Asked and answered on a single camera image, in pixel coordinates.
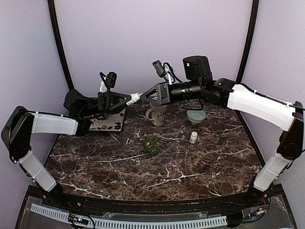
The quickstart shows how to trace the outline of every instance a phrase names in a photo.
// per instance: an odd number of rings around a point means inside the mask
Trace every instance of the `bowl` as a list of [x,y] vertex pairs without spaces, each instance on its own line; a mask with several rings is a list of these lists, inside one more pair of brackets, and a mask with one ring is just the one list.
[[204,111],[188,110],[186,115],[187,119],[193,124],[202,123],[206,118],[206,114]]

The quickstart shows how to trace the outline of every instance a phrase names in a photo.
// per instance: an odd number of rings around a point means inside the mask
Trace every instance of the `marble table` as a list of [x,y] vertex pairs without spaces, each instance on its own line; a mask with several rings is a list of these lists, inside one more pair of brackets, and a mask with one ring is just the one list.
[[[46,168],[64,192],[138,201],[210,198],[245,192],[261,169],[234,111],[207,106],[207,119],[193,125],[172,104],[165,124],[156,127],[145,118],[147,109],[145,103],[128,107],[121,132],[59,136]],[[198,132],[194,145],[192,131]],[[159,137],[155,156],[143,147],[153,135]]]

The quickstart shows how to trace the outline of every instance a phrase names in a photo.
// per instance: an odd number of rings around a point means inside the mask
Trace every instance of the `robotic arm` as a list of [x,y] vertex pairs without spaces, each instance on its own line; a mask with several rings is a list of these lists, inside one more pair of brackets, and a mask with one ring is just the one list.
[[208,63],[204,56],[188,57],[183,60],[186,78],[190,81],[170,84],[171,77],[176,78],[173,70],[156,61],[153,63],[160,77],[168,75],[169,80],[159,83],[143,93],[124,95],[112,93],[116,74],[107,76],[101,73],[106,92],[99,92],[98,98],[88,98],[76,90],[70,90],[65,98],[64,107],[70,111],[70,116],[55,115],[28,111],[18,106],[4,126],[1,138],[10,153],[13,163],[19,164],[25,173],[49,193],[57,203],[65,203],[62,187],[48,173],[42,163],[33,154],[30,146],[32,134],[49,133],[82,136],[87,134],[91,125],[88,115],[97,117],[108,113],[115,114],[135,103],[142,101],[154,104],[170,104],[174,102],[201,99],[222,108],[243,111],[262,118],[283,130],[279,147],[267,161],[264,168],[252,181],[247,192],[246,202],[252,205],[258,201],[270,184],[292,162],[297,159],[303,148],[303,106],[283,102],[244,84],[228,79],[214,81]]

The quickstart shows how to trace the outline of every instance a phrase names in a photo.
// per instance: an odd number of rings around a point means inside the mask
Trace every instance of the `white wall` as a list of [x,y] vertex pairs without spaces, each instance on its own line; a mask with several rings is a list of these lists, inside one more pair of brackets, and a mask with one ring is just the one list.
[[215,79],[235,79],[252,0],[56,0],[76,89],[96,96],[99,72],[118,74],[115,91],[144,92],[161,79],[152,62],[206,55]]
[[[260,1],[254,40],[244,83],[284,101],[305,105],[305,1]],[[258,118],[244,115],[267,160],[281,131]],[[284,186],[299,228],[305,225],[305,155],[278,181]]]
[[[0,1],[0,129],[18,105],[30,110],[66,112],[68,91],[57,54],[47,1]],[[33,152],[44,162],[53,135],[32,137]],[[17,216],[32,182],[0,141],[0,228],[15,228]]]

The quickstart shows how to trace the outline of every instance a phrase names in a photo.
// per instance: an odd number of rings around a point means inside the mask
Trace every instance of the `white cap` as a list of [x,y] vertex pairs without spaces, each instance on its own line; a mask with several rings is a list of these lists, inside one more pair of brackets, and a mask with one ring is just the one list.
[[191,134],[191,137],[196,138],[197,136],[198,136],[197,132],[193,131],[192,134]]

